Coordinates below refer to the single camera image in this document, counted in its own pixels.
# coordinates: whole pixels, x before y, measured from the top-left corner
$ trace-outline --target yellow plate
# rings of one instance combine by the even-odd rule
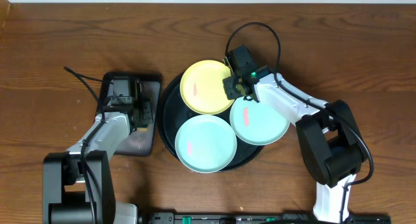
[[[219,114],[234,100],[227,99],[222,79],[231,75],[221,62],[204,60],[190,66],[181,79],[181,97],[185,104],[199,114]]]

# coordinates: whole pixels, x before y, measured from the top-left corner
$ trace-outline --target round black tray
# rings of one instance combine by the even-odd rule
[[[178,157],[175,150],[176,133],[182,124],[184,124],[188,119],[200,115],[199,113],[192,111],[182,100],[181,92],[179,90],[182,75],[183,73],[178,75],[165,89],[157,110],[157,125],[159,128],[159,134],[161,135],[162,141],[166,148],[177,159]],[[220,114],[216,114],[215,116],[218,116],[229,123],[230,110],[231,107]],[[228,166],[220,171],[235,169],[247,164],[255,158],[255,156],[257,156],[263,148],[264,145],[251,145],[237,137],[237,152]]]

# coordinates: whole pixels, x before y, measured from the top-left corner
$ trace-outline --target green connector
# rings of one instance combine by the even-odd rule
[[[183,217],[182,224],[190,224],[191,218],[190,217]]]

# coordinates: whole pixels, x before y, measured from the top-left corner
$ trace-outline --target red mark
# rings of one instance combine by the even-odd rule
[[[194,97],[196,96],[196,83],[194,83]]]
[[[192,144],[188,140],[188,156],[191,156],[191,155],[192,155]]]
[[[248,119],[248,107],[244,108],[244,113],[242,115],[244,116],[244,124],[248,127],[250,124],[250,120]]]

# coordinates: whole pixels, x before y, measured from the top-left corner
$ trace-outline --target light blue plate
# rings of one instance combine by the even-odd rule
[[[223,119],[195,116],[179,128],[175,149],[180,161],[191,170],[212,173],[226,167],[237,150],[237,137]]]
[[[272,107],[245,101],[243,97],[235,100],[231,107],[229,122],[235,134],[252,145],[266,145],[279,140],[290,124]]]

